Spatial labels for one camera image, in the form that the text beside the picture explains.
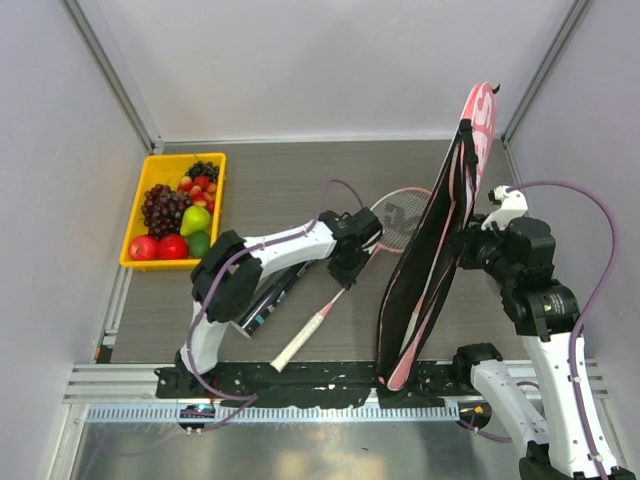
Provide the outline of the pink badminton racket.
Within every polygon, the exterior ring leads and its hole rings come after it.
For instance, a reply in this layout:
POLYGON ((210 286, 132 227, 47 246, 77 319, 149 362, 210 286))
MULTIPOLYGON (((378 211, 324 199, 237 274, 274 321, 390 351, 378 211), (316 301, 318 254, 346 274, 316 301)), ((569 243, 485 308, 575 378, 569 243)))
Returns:
MULTIPOLYGON (((422 187, 403 187, 381 197, 371 210, 382 225, 382 235, 377 243, 368 247, 367 251, 373 259, 378 253, 385 251, 400 254, 408 245, 417 222, 430 199, 431 191, 422 187)), ((346 292, 342 288, 329 302, 318 310, 270 362, 278 373, 281 373, 298 351, 323 323, 334 304, 346 292)))

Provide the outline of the pink racket bag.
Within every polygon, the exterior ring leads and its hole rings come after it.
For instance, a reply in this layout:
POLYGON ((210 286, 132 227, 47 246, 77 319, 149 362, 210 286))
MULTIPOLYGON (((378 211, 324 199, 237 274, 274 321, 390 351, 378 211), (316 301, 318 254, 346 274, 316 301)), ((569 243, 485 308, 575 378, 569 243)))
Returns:
POLYGON ((375 365, 377 381, 389 391, 405 387, 451 288, 457 258, 448 242, 473 214, 494 139, 498 91, 488 82, 472 88, 431 197, 382 296, 375 365))

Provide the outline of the black shuttlecock tube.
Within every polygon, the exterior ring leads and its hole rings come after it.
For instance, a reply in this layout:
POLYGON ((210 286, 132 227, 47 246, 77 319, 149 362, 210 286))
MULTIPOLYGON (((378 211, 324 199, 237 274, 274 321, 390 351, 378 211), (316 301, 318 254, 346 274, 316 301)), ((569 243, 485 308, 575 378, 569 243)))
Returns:
POLYGON ((234 328, 244 337, 252 338, 277 306, 286 298, 293 286, 315 261, 298 263, 274 274, 261 288, 246 311, 234 321, 234 328))

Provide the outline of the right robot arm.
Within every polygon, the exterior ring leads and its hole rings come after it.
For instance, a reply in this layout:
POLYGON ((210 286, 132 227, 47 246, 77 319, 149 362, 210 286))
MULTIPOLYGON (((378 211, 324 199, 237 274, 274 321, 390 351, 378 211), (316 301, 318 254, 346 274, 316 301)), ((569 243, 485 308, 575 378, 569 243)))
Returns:
POLYGON ((574 293, 554 277, 556 242, 550 226, 519 217, 500 226, 475 215, 453 239, 464 269, 495 280, 502 306, 535 372, 541 410, 529 401, 491 343, 458 348, 452 381, 480 393, 520 456, 523 479, 632 479, 602 431, 588 383, 574 293))

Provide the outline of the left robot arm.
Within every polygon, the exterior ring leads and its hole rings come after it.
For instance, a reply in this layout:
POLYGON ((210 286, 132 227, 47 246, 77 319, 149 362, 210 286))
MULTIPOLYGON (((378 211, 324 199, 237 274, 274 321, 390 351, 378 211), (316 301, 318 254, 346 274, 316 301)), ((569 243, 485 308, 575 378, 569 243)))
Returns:
POLYGON ((194 316, 179 359, 179 386, 206 396, 226 324, 244 313, 265 278, 294 265, 328 262, 329 275, 347 290, 368 262, 383 227, 367 207, 354 215, 326 211, 306 224, 262 237, 222 233, 191 272, 194 316))

